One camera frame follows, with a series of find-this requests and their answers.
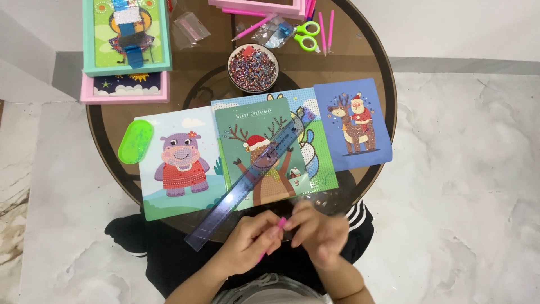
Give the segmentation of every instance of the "green scissors handle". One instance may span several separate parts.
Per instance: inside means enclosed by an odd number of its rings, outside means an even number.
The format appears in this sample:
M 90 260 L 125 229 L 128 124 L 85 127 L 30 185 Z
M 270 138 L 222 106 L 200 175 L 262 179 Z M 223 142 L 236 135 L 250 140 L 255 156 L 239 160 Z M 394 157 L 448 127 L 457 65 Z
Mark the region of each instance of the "green scissors handle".
M 306 28 L 308 26 L 312 26 L 312 28 L 315 28 L 316 30 L 313 32 L 308 31 Z M 294 35 L 294 40 L 298 41 L 300 43 L 300 47 L 304 49 L 304 51 L 312 52 L 317 49 L 317 40 L 313 38 L 314 36 L 317 36 L 321 32 L 321 27 L 319 24 L 315 21 L 308 21 L 304 23 L 303 25 L 298 25 L 296 27 L 296 33 L 302 33 L 306 34 L 303 35 Z M 307 47 L 304 43 L 305 41 L 310 41 L 313 45 L 312 47 Z

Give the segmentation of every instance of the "child's hand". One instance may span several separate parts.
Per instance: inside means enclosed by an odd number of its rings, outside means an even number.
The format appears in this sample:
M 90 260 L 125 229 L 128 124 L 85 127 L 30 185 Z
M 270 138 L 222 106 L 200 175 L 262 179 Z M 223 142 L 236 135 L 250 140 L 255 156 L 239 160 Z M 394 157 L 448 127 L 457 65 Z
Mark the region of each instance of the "child's hand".
M 325 270 L 332 270 L 349 236 L 349 222 L 343 216 L 326 216 L 313 208 L 309 201 L 296 204 L 293 216 L 283 227 L 289 231 L 296 226 L 291 242 L 292 247 L 300 244 L 306 249 L 313 265 Z
M 279 220 L 270 210 L 256 217 L 244 216 L 207 265 L 223 279 L 247 272 L 263 253 L 272 254 L 281 246 L 283 230 L 277 226 Z

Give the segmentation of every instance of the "round table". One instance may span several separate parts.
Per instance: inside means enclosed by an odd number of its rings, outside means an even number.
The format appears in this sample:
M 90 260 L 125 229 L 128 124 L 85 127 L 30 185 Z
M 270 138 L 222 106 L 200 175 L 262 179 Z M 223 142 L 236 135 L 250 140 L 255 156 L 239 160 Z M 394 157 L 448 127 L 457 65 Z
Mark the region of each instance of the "round table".
M 179 50 L 174 41 L 171 41 L 173 71 L 170 72 L 170 103 L 87 106 L 90 130 L 105 165 L 118 184 L 139 205 L 143 203 L 139 167 L 136 164 L 121 163 L 117 156 L 124 132 L 133 118 L 203 107 L 210 105 L 212 100 L 245 96 L 229 80 L 226 64 L 237 45 L 253 41 L 251 35 L 235 42 L 231 42 L 231 39 L 237 34 L 237 25 L 248 27 L 261 18 L 224 14 L 206 1 L 197 1 L 188 8 L 201 20 L 211 36 L 199 41 L 200 47 L 191 49 Z M 397 113 L 396 88 L 384 48 L 367 20 L 350 1 L 317 1 L 317 11 L 322 11 L 327 18 L 326 29 L 331 10 L 335 10 L 332 53 L 325 58 L 322 53 L 305 52 L 296 42 L 272 49 L 280 64 L 280 76 L 268 92 L 309 88 L 319 83 L 374 78 L 386 127 L 393 139 Z M 171 20 L 181 14 L 177 10 Z M 316 208 L 328 215 L 346 213 L 366 193 L 382 167 L 379 164 L 337 172 L 337 189 L 233 212 L 211 240 L 225 241 L 244 215 L 253 216 L 267 209 L 279 216 L 290 215 L 293 208 L 291 201 L 294 203 L 299 199 L 314 201 Z M 189 233 L 208 210 L 169 217 L 162 221 Z

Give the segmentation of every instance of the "marble floor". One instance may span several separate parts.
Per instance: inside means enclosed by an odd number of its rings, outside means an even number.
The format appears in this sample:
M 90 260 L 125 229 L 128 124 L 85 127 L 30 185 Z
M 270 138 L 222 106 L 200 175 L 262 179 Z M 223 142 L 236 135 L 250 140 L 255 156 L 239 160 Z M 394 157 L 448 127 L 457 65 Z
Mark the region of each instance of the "marble floor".
M 540 77 L 395 79 L 394 160 L 364 197 L 376 232 L 355 264 L 375 301 L 537 302 Z M 103 233 L 138 208 L 82 105 L 7 103 L 0 176 L 1 304 L 163 302 L 145 258 Z

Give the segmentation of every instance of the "bowl of beads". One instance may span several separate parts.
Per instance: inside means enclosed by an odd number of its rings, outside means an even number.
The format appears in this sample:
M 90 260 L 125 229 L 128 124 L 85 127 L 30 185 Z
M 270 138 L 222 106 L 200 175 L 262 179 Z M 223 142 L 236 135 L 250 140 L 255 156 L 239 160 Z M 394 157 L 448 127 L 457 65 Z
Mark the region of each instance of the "bowl of beads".
M 278 79 L 279 64 L 274 54 L 258 44 L 244 44 L 229 56 L 229 78 L 240 90 L 262 93 Z

